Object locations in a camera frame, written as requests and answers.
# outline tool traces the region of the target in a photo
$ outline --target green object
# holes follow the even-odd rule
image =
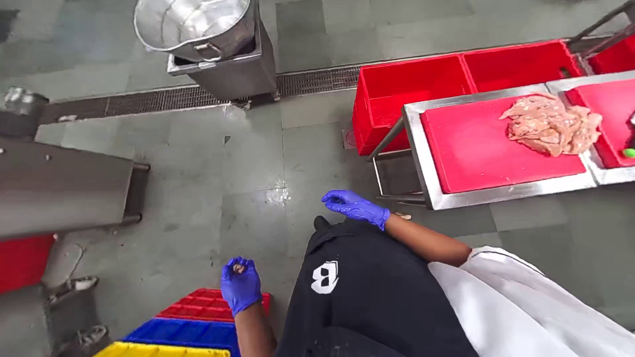
[[[624,149],[622,154],[627,158],[635,158],[635,149]]]

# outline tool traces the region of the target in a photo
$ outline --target blue nitrile glove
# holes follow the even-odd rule
[[[391,216],[388,208],[379,207],[350,190],[330,190],[322,197],[322,202],[333,212],[341,213],[351,219],[365,220],[381,228],[382,231],[388,217]]]
[[[235,264],[242,265],[244,271],[242,273],[234,272]],[[236,257],[223,266],[223,273],[220,277],[220,292],[232,309],[234,317],[252,304],[262,301],[260,277],[253,260]]]

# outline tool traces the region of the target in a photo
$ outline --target drain channel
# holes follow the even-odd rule
[[[572,52],[579,53],[590,48],[606,36],[588,37],[575,44]],[[421,56],[425,58],[438,54]],[[401,61],[402,59],[373,62],[379,64]],[[277,85],[282,97],[294,95],[306,95],[324,91],[343,90],[355,88],[359,77],[359,69],[362,65],[348,65],[329,69],[278,74]],[[77,119],[106,118],[127,114],[141,114],[149,112],[170,111],[175,109],[188,109],[207,107],[210,105],[226,104],[220,101],[197,84],[187,86],[156,88],[153,90],[123,93],[109,97],[94,97],[78,100],[66,100],[53,102],[46,106],[44,124],[56,123],[60,116],[73,115]]]

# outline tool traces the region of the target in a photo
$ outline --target forearm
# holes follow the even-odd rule
[[[428,262],[459,266],[472,251],[469,246],[454,238],[405,220],[394,213],[386,221],[385,230]]]
[[[238,346],[243,357],[270,357],[276,350],[276,338],[262,304],[256,303],[234,317]]]

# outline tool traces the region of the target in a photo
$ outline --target raw meat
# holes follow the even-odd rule
[[[499,119],[511,118],[509,140],[551,156],[577,155],[598,141],[602,116],[586,107],[566,107],[549,93],[520,98]]]

